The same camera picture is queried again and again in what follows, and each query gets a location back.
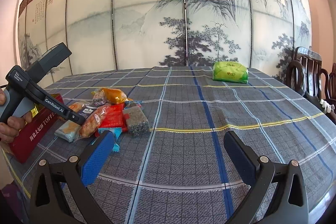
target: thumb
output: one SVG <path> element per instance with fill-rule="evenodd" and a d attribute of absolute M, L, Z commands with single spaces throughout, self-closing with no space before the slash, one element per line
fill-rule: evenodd
<path fill-rule="evenodd" d="M 0 106 L 6 102 L 6 95 L 2 89 L 0 89 Z"/>

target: snack package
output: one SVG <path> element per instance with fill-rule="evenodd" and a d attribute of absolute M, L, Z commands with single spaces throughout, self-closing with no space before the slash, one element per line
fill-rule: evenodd
<path fill-rule="evenodd" d="M 119 136 L 121 135 L 122 129 L 121 127 L 116 128 L 98 128 L 98 131 L 96 131 L 95 136 L 99 137 L 100 134 L 102 134 L 105 130 L 109 130 L 114 134 L 115 142 L 118 140 Z M 120 147 L 117 143 L 114 143 L 112 151 L 119 152 Z"/>
<path fill-rule="evenodd" d="M 148 119 L 146 118 L 140 107 L 134 106 L 124 109 L 123 114 L 126 120 L 128 132 L 133 137 L 149 133 L 150 127 Z"/>
<path fill-rule="evenodd" d="M 124 104 L 113 105 L 108 108 L 107 114 L 99 128 L 122 128 L 122 132 L 127 131 L 125 119 L 123 116 Z"/>
<path fill-rule="evenodd" d="M 106 98 L 112 104 L 121 104 L 127 100 L 126 94 L 118 89 L 103 88 Z"/>
<path fill-rule="evenodd" d="M 72 122 L 72 121 L 66 121 L 63 125 L 59 127 L 55 131 L 55 136 L 58 136 L 62 139 L 65 139 L 69 143 L 71 143 L 77 135 L 78 130 L 80 129 L 80 125 Z"/>
<path fill-rule="evenodd" d="M 141 108 L 141 110 L 143 110 L 142 101 L 129 100 L 129 101 L 125 102 L 125 108 L 130 108 L 130 107 L 134 107 L 134 106 L 138 106 L 138 107 Z"/>
<path fill-rule="evenodd" d="M 238 62 L 219 61 L 213 65 L 212 80 L 247 84 L 248 71 Z"/>
<path fill-rule="evenodd" d="M 101 106 L 106 104 L 106 95 L 102 89 L 96 89 L 92 99 L 95 106 Z"/>
<path fill-rule="evenodd" d="M 68 108 L 70 108 L 70 109 L 72 109 L 73 111 L 75 111 L 75 112 L 78 113 L 80 110 L 83 109 L 83 107 L 85 107 L 85 106 L 87 106 L 87 105 L 89 105 L 88 102 L 86 102 L 86 101 L 79 101 L 79 102 L 74 102 L 73 104 L 69 105 Z"/>
<path fill-rule="evenodd" d="M 96 109 L 97 107 L 95 106 L 95 104 L 91 103 L 90 105 L 79 111 L 78 114 L 87 119 Z"/>
<path fill-rule="evenodd" d="M 94 110 L 79 129 L 76 140 L 90 137 L 98 129 L 98 127 L 104 120 L 107 114 L 107 109 L 110 106 L 110 104 L 105 104 Z"/>

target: wooden chair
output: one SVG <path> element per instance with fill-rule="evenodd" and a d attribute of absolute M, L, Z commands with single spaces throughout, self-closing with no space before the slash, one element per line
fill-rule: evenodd
<path fill-rule="evenodd" d="M 294 72 L 294 83 L 292 83 L 292 73 Z M 322 58 L 316 52 L 304 47 L 295 49 L 294 60 L 287 68 L 285 85 L 292 88 L 300 95 L 307 91 L 310 96 L 322 98 L 321 92 L 321 74 L 325 75 L 325 97 L 329 98 L 329 74 L 322 68 Z"/>
<path fill-rule="evenodd" d="M 336 106 L 336 63 L 333 64 L 333 71 L 329 74 L 328 92 L 329 98 L 326 101 Z"/>

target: chair back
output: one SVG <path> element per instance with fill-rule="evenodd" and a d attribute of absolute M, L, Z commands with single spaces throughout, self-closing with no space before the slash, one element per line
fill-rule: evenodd
<path fill-rule="evenodd" d="M 329 97 L 330 99 L 336 99 L 336 72 L 329 74 Z"/>
<path fill-rule="evenodd" d="M 329 75 L 325 69 L 322 69 L 321 55 L 307 48 L 297 47 L 294 60 L 300 62 L 303 67 L 302 90 L 321 99 L 321 74 L 323 73 L 325 75 L 325 96 L 328 98 Z"/>

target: chinese calligraphy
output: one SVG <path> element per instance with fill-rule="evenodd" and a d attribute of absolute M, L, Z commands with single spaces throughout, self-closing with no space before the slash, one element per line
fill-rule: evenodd
<path fill-rule="evenodd" d="M 35 20 L 33 22 L 38 22 L 42 18 L 44 18 L 44 7 L 45 7 L 45 0 L 41 0 L 40 2 L 36 3 L 35 5 Z"/>
<path fill-rule="evenodd" d="M 38 133 L 42 130 L 42 128 L 51 120 L 52 117 L 55 116 L 55 113 L 52 112 L 42 123 L 37 127 L 37 129 L 29 136 L 30 141 L 32 142 L 34 138 L 38 135 Z"/>

